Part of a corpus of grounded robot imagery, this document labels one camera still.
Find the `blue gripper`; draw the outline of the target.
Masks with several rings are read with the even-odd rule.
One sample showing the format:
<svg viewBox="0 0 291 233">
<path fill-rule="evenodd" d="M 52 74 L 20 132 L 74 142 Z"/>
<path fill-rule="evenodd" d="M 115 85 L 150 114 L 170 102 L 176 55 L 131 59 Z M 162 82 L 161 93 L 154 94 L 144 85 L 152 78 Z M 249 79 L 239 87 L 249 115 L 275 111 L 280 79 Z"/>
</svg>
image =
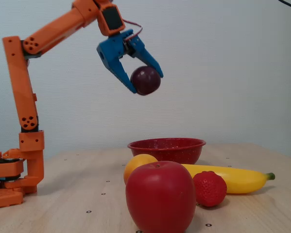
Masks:
<svg viewBox="0 0 291 233">
<path fill-rule="evenodd" d="M 97 52 L 106 68 L 108 68 L 114 76 L 132 93 L 137 91 L 131 83 L 127 73 L 125 72 L 120 59 L 128 54 L 133 58 L 137 58 L 147 66 L 153 68 L 161 78 L 164 77 L 163 71 L 156 59 L 144 48 L 141 47 L 142 41 L 138 35 L 129 40 L 125 40 L 129 36 L 133 36 L 133 30 L 127 30 L 117 35 L 110 36 L 101 42 L 97 47 Z"/>
</svg>

